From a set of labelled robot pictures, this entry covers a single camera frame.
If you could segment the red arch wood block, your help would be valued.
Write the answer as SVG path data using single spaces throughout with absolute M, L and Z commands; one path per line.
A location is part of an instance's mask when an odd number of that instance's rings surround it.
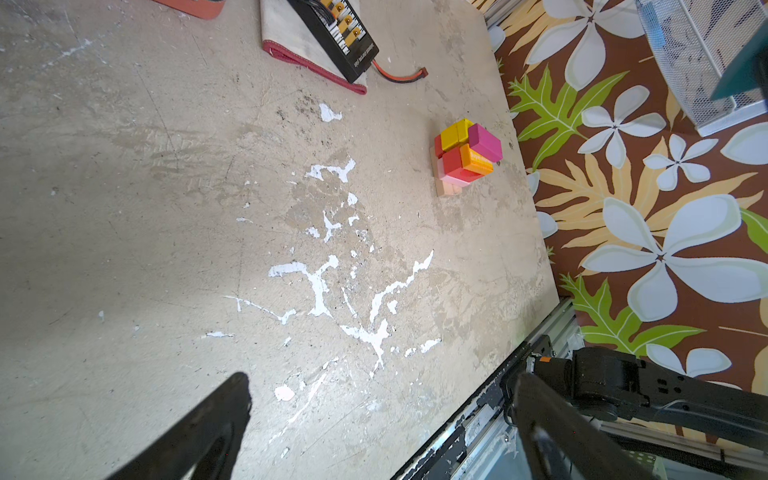
M 477 173 L 464 166 L 464 160 L 469 159 L 468 149 L 465 146 L 456 147 L 442 156 L 443 171 L 447 177 L 461 180 L 466 183 L 474 181 L 485 176 L 484 173 Z

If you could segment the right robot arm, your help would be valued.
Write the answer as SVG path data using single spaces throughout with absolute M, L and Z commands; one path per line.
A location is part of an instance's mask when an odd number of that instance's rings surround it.
M 580 413 L 693 429 L 765 452 L 767 398 L 697 380 L 632 355 L 585 347 L 570 359 L 539 356 L 532 373 Z

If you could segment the red rectangular wood block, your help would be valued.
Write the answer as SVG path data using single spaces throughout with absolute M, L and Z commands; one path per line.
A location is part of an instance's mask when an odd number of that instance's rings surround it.
M 437 158 L 441 158 L 444 154 L 441 135 L 437 135 L 434 138 L 434 153 Z

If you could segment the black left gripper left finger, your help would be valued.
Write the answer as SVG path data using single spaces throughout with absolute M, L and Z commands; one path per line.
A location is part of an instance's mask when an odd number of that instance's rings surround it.
M 249 378 L 236 372 L 112 479 L 229 479 L 250 420 Z

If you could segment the orange cylinder wood block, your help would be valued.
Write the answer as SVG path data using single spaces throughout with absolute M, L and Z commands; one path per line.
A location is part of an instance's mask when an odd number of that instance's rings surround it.
M 464 170 L 479 176 L 486 176 L 494 172 L 494 164 L 473 150 L 468 144 L 462 145 L 459 153 Z

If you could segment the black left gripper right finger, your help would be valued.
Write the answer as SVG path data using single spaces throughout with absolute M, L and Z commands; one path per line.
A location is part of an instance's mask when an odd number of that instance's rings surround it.
M 517 380 L 513 418 L 534 479 L 652 477 L 533 374 Z

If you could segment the magenta wood block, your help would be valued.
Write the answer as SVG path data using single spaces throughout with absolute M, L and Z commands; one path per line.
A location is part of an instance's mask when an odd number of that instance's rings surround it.
M 468 129 L 468 145 L 475 153 L 491 163 L 498 164 L 503 159 L 501 141 L 480 124 L 473 124 Z

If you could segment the yellow rectangular wood block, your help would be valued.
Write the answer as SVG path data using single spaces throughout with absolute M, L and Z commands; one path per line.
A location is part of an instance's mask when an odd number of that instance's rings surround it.
M 471 120 L 461 119 L 443 130 L 437 137 L 440 142 L 440 150 L 448 152 L 456 146 L 461 146 L 469 141 L 469 129 L 474 125 Z

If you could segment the pink wood block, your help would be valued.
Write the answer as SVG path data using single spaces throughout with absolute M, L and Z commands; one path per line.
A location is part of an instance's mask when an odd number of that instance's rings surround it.
M 450 175 L 447 175 L 445 173 L 444 163 L 443 163 L 443 159 L 442 158 L 438 158 L 436 160 L 436 162 L 437 162 L 437 169 L 438 169 L 438 178 L 441 181 L 443 181 L 445 183 L 452 184 L 452 185 L 454 185 L 456 187 L 459 187 L 459 188 L 464 188 L 464 187 L 467 187 L 467 186 L 470 185 L 470 182 L 466 182 L 464 180 L 461 180 L 461 179 L 458 179 L 458 178 L 454 178 L 454 177 L 452 177 Z

